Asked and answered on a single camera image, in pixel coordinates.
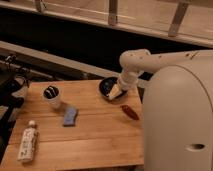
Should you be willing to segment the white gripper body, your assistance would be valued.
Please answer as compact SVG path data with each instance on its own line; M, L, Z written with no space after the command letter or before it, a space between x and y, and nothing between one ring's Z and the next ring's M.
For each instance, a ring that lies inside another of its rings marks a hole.
M128 91L137 85L138 74L136 72L122 70L118 76L117 83L123 91Z

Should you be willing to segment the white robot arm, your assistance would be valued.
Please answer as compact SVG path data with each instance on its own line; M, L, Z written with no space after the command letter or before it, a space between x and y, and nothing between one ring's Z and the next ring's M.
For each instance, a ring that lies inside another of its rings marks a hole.
M143 95L144 171L213 171L213 50L120 56L118 84L152 75Z

